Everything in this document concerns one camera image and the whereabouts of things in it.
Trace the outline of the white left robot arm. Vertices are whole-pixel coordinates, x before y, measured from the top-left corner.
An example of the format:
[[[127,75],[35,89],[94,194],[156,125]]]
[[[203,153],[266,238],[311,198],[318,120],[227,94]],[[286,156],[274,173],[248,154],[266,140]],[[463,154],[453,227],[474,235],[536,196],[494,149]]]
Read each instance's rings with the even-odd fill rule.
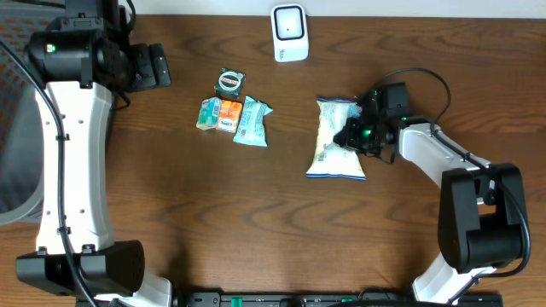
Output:
[[[106,193],[115,99],[171,84],[163,47],[133,44],[133,2],[68,1],[18,60],[36,92],[44,146],[43,215],[18,279],[80,306],[176,306],[172,283],[149,272],[138,240],[114,238]]]

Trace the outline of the yellow wet wipes pack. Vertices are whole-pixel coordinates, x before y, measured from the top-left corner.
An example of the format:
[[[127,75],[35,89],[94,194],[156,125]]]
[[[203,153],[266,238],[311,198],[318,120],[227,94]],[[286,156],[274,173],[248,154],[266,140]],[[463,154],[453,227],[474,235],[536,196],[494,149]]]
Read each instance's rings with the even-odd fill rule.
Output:
[[[314,157],[306,172],[307,178],[345,178],[365,181],[366,176],[355,151],[334,142],[346,121],[358,118],[362,111],[354,100],[317,98],[319,125]]]

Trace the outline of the teal Kleenex tissue pack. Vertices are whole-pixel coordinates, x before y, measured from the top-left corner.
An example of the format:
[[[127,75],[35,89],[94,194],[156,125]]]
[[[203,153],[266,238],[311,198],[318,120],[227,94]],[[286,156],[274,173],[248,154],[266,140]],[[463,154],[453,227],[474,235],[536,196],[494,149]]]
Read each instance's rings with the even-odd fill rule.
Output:
[[[215,129],[222,103],[222,100],[217,97],[205,99],[200,106],[196,127],[200,130]]]

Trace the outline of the green wipes pack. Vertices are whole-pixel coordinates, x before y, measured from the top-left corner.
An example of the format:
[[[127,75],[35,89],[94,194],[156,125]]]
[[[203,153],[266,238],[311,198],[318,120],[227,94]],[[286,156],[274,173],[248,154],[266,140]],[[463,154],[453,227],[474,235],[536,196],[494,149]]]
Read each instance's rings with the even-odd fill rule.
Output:
[[[246,96],[241,120],[233,142],[243,145],[267,148],[264,117],[273,109],[266,103]]]

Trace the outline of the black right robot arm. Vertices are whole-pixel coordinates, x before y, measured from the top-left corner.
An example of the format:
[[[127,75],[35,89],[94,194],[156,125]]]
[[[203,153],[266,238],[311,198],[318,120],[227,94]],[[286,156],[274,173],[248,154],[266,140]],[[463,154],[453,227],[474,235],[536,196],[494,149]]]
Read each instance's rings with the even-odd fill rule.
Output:
[[[410,108],[403,83],[384,84],[357,100],[334,142],[387,163],[401,157],[440,189],[439,255],[412,283],[418,302],[456,304],[484,278],[520,273],[531,254],[523,182],[518,167],[492,164],[447,137],[435,121]]]

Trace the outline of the orange snack pack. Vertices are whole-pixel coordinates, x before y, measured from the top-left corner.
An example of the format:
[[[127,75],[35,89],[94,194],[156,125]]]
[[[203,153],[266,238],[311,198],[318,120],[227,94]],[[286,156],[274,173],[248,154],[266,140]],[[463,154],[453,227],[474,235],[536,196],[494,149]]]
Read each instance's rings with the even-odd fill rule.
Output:
[[[222,100],[217,130],[236,133],[243,105],[238,101]]]

